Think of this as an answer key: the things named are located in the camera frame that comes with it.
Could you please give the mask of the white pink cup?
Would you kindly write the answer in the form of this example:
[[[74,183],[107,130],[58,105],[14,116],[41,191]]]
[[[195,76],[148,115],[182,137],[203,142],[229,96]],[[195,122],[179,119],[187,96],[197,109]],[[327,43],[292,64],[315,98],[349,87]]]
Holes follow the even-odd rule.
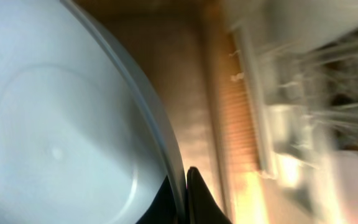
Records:
[[[335,152],[329,158],[340,217],[344,223],[358,223],[358,152]]]

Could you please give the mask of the dark blue plate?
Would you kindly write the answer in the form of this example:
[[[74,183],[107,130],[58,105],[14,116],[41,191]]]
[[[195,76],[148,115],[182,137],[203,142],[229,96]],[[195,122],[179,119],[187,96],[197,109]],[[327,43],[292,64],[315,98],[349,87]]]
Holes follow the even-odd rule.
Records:
[[[145,73],[73,1],[0,0],[0,223],[136,223],[186,180]]]

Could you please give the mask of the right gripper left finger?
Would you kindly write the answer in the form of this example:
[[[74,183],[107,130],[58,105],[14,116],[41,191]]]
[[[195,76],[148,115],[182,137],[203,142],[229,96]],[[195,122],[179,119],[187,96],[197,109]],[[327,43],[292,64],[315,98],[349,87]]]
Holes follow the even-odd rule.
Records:
[[[136,224],[177,223],[177,210],[168,177],[159,188],[151,206]]]

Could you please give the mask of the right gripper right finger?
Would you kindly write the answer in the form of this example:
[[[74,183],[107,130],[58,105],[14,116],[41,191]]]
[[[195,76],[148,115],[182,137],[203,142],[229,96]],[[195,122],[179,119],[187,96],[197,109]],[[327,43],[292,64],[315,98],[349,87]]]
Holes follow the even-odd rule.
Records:
[[[219,208],[196,167],[187,172],[188,222],[190,224],[231,224]]]

